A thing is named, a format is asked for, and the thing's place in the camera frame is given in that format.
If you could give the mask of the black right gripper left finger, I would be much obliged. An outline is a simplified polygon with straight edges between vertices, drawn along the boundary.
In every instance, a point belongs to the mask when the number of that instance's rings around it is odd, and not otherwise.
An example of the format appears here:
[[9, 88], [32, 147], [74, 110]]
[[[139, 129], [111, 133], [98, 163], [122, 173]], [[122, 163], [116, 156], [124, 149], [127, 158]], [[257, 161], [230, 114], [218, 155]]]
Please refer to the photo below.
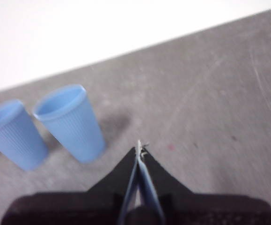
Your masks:
[[42, 192], [15, 199], [3, 225], [115, 225], [135, 165], [131, 148], [114, 169], [87, 191]]

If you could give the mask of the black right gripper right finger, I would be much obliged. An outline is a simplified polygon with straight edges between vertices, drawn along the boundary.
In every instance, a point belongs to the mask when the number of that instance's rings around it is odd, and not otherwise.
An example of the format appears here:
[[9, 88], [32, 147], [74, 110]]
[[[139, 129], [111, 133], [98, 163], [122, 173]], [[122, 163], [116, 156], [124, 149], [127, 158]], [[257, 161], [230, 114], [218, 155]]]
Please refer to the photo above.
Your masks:
[[271, 206], [247, 195], [195, 193], [144, 149], [140, 159], [154, 188], [152, 199], [168, 225], [271, 225]]

